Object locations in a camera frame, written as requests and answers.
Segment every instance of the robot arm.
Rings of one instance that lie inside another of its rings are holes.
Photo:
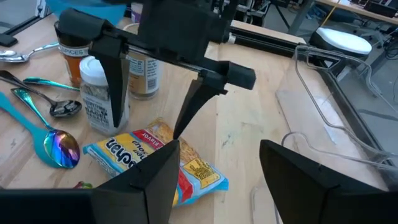
[[[177,139],[210,98],[226,94],[227,83],[247,89],[254,86],[253,69],[205,58],[209,41],[228,41],[238,5],[238,1],[231,2],[219,15],[212,11],[215,4],[211,0],[147,0],[137,35],[117,29],[104,19],[67,9],[60,16],[58,29],[65,35],[91,41],[89,54],[95,56],[105,70],[115,126],[120,122],[127,90],[129,50],[198,72],[175,125],[174,138]]]

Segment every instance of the teal spoon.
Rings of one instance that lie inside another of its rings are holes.
[[[51,80],[46,80],[44,78],[40,78],[40,77],[27,77],[23,80],[23,82],[25,84],[36,84],[36,85],[49,85],[49,86],[55,86],[55,87],[59,87],[59,88],[64,88],[67,90],[73,90],[73,91],[80,91],[79,88],[75,88],[72,86],[68,86],[68,85],[64,85],[61,83],[57,83],[55,81],[51,81]]]
[[[66,131],[51,127],[34,105],[32,97],[30,97],[27,90],[14,88],[11,91],[40,118],[44,126],[49,130],[44,139],[46,153],[59,167],[74,168],[80,159],[80,148],[76,139]]]
[[[0,108],[7,111],[11,116],[13,116],[17,121],[19,121],[22,125],[25,126],[26,129],[29,130],[31,135],[33,136],[33,147],[37,154],[37,156],[45,162],[47,165],[51,167],[60,167],[45,151],[43,142],[47,137],[48,131],[37,127],[32,124],[28,119],[24,117],[24,115],[20,114],[18,110],[11,104],[8,98],[4,93],[0,92]]]

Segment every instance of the blue object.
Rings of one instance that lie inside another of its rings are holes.
[[[32,124],[28,119],[24,117],[15,107],[11,104],[8,98],[4,93],[0,92],[0,108],[7,111],[11,116],[13,116],[17,121],[19,121],[22,125],[25,126],[26,129],[29,130],[33,137],[33,147],[37,156],[45,162],[47,165],[58,168],[59,165],[54,162],[51,157],[46,153],[44,148],[44,140],[47,137],[47,130],[37,127]]]
[[[45,0],[49,8],[59,17],[61,12],[69,7],[91,14],[102,19],[107,19],[113,25],[124,17],[126,5],[111,5],[97,1],[76,0]]]

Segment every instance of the food packet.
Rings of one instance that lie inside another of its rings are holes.
[[[158,118],[146,129],[87,145],[83,152],[91,155],[111,177],[115,177],[172,139],[173,130]],[[173,206],[191,204],[202,195],[216,190],[228,190],[227,178],[201,159],[184,139],[179,140],[180,173]]]

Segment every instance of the blue spoon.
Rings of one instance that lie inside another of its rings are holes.
[[[14,88],[11,89],[11,91],[40,118],[44,126],[48,129],[44,143],[42,143],[47,155],[50,156],[59,167],[74,168],[80,159],[80,148],[76,139],[66,131],[51,127],[34,105],[27,90],[23,88]]]
[[[59,165],[51,159],[51,157],[46,153],[44,149],[43,142],[47,136],[48,131],[38,128],[36,125],[28,121],[24,117],[24,115],[20,114],[20,112],[15,109],[15,107],[11,104],[11,102],[8,100],[4,93],[0,93],[0,108],[4,109],[10,115],[12,115],[33,135],[33,147],[37,156],[47,165],[52,167],[59,167]]]

